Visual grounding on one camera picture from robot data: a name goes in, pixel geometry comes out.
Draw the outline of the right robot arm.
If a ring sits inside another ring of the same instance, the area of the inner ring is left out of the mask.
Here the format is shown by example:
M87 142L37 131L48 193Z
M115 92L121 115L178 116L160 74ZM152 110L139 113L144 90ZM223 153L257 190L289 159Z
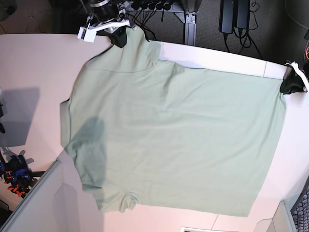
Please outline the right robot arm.
M84 34L97 34L100 31L113 34L122 27L132 27L126 14L131 3L126 0L90 0L89 16L81 28Z

